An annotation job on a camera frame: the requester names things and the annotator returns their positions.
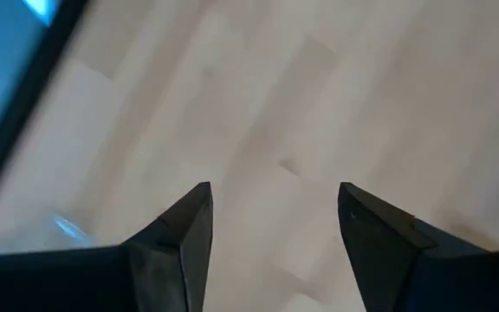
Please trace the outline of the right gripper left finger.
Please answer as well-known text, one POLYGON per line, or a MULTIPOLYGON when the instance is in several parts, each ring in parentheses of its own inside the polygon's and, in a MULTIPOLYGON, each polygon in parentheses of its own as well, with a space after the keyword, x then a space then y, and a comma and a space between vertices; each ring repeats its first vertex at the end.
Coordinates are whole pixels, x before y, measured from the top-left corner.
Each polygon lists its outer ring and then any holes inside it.
POLYGON ((212 238, 201 182, 121 244, 0 255, 0 312, 203 312, 212 238))

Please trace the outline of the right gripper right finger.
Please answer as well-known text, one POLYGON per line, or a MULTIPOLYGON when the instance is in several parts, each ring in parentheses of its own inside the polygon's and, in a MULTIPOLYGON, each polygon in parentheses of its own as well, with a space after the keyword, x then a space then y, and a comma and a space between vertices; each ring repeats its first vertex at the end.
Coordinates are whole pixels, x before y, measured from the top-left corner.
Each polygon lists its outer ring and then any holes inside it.
POLYGON ((499 251, 342 182, 340 232, 366 312, 499 312, 499 251))

